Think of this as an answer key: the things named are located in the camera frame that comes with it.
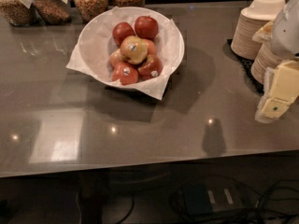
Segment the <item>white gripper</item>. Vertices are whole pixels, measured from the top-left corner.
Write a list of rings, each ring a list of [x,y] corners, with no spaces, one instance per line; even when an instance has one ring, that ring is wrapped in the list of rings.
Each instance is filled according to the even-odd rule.
[[[258,43],[272,38],[273,21],[269,21],[252,36]],[[267,68],[264,77],[265,92],[257,106],[255,119],[261,123],[279,120],[299,96],[299,62],[283,61],[275,69]]]

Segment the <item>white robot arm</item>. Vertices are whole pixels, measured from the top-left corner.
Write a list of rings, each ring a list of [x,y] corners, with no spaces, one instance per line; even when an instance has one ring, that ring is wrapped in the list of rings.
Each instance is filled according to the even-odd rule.
[[[257,121],[270,123],[279,120],[299,97],[299,0],[289,0],[252,39],[268,43],[270,51],[282,60],[276,68],[266,69],[255,114]]]

